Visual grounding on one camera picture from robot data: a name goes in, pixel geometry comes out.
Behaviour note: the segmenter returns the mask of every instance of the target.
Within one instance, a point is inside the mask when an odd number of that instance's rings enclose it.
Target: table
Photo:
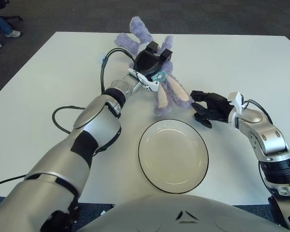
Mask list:
[[[26,174],[66,137],[52,123],[63,105],[86,106],[100,93],[98,59],[114,45],[115,33],[56,32],[0,92],[0,180]],[[165,35],[155,34],[161,43]],[[290,147],[290,41],[282,36],[174,35],[173,74],[187,92],[202,90],[225,97],[240,91],[258,101],[283,132]],[[105,86],[127,73],[130,60],[114,54],[105,70]],[[162,193],[143,175],[138,143],[153,122],[182,120],[203,137],[209,168],[203,182],[187,194],[224,203],[263,204],[269,196],[248,139],[224,123],[207,129],[192,109],[153,114],[154,95],[142,89],[122,111],[122,134],[93,159],[81,202],[122,203]],[[80,111],[62,110],[57,120],[71,130]],[[0,186],[6,196],[16,181]]]

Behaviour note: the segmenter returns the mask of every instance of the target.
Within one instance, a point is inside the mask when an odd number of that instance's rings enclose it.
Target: sneaker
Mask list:
[[[16,38],[16,37],[19,37],[20,34],[21,34],[20,31],[13,30],[11,34],[5,35],[5,37],[13,37],[13,38]]]

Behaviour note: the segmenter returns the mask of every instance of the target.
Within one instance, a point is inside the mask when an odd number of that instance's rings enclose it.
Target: floor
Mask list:
[[[140,16],[152,33],[284,35],[290,39],[290,0],[11,0],[0,15],[20,38],[0,33],[0,88],[55,31],[129,32],[131,17]],[[268,205],[239,206],[273,220]],[[84,204],[76,227],[98,217],[110,205]]]

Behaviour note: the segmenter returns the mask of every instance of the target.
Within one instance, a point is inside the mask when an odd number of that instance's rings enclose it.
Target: stuffed animal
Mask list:
[[[130,22],[130,31],[140,40],[139,43],[131,39],[127,34],[121,33],[115,39],[115,44],[118,47],[126,49],[132,55],[137,56],[137,54],[144,50],[154,39],[138,16],[132,18]],[[159,56],[166,48],[170,50],[172,46],[173,36],[168,35],[165,37],[162,46],[158,48],[156,55]],[[161,78],[163,81],[159,82],[159,88],[156,95],[155,113],[157,115],[163,115],[170,112],[172,110],[172,102],[181,108],[189,108],[193,102],[192,98],[180,85],[178,80],[172,76],[172,71],[172,62],[167,61],[157,74],[160,75],[159,77],[164,76],[164,78]]]

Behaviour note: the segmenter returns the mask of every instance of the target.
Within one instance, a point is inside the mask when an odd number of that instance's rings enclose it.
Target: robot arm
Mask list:
[[[51,148],[16,185],[0,204],[0,231],[70,231],[78,218],[77,200],[87,182],[92,158],[119,137],[118,119],[126,100],[142,85],[152,91],[158,89],[159,84],[152,82],[150,75],[161,69],[172,52],[157,57],[157,48],[158,44],[152,42],[137,57],[142,61],[137,66],[146,75],[129,69],[123,79],[113,81],[80,114],[69,136]]]
[[[193,103],[195,119],[211,128],[209,120],[229,123],[245,135],[264,172],[264,183],[272,196],[269,203],[275,220],[290,229],[290,150],[281,133],[264,112],[245,108],[239,92],[228,99],[215,94],[193,91],[193,99],[205,101],[207,109]]]

